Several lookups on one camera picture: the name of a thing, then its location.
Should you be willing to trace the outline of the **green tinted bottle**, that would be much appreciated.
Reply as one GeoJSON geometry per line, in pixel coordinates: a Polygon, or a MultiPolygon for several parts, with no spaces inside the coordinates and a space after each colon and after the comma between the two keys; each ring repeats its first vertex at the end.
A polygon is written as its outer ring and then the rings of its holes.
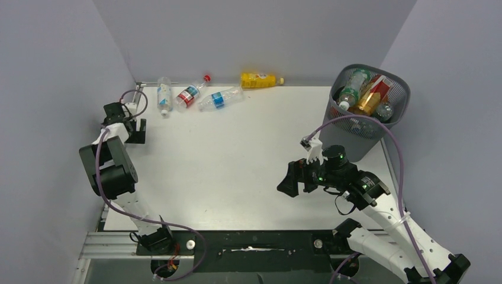
{"type": "Polygon", "coordinates": [[[360,100],[362,89],[369,82],[370,78],[370,71],[356,69],[340,92],[337,100],[338,106],[345,111],[353,107],[360,100]]]}

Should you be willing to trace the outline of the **green cap bottle green label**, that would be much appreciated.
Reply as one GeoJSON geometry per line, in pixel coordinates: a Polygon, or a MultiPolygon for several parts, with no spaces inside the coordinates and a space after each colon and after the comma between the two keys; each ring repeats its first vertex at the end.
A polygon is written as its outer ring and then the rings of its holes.
{"type": "Polygon", "coordinates": [[[372,116],[382,123],[386,123],[394,115],[394,107],[389,102],[381,102],[372,116]]]}

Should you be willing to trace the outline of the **amber tea bottle red label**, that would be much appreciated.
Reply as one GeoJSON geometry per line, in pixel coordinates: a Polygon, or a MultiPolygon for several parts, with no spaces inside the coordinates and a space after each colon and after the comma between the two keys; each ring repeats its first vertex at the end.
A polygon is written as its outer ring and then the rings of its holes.
{"type": "Polygon", "coordinates": [[[349,112],[371,116],[381,102],[388,101],[388,92],[393,81],[384,75],[375,75],[365,86],[361,98],[349,108],[349,112]]]}

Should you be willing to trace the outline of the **clear crushed bottle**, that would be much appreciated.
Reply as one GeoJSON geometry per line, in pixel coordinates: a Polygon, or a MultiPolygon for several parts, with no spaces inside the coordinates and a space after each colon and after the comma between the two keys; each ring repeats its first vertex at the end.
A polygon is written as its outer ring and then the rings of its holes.
{"type": "Polygon", "coordinates": [[[379,127],[367,120],[359,120],[356,118],[349,119],[349,130],[351,134],[357,135],[365,139],[372,139],[378,134],[379,127]]]}

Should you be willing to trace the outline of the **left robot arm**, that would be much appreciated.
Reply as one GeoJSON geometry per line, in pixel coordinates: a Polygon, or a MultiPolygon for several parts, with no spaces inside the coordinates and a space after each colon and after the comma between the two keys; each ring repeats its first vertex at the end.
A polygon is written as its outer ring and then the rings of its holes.
{"type": "Polygon", "coordinates": [[[174,248],[172,232],[141,200],[138,175],[125,148],[146,142],[146,120],[136,120],[131,110],[121,102],[105,105],[99,137],[80,148],[79,155],[93,191],[118,205],[137,227],[133,240],[151,253],[168,253],[174,248]]]}

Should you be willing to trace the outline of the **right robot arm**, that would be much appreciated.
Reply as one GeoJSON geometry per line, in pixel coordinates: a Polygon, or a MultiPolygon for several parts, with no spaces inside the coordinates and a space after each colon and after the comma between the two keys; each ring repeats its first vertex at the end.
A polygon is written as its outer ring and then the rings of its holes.
{"type": "Polygon", "coordinates": [[[463,254],[453,254],[434,241],[409,212],[402,213],[397,196],[377,175],[348,161],[343,146],[324,149],[321,158],[289,162],[277,190],[296,197],[301,183],[304,192],[333,188],[334,195],[373,219],[392,243],[348,218],[333,230],[333,245],[342,253],[352,250],[368,256],[404,283],[459,283],[471,265],[463,254]]]}

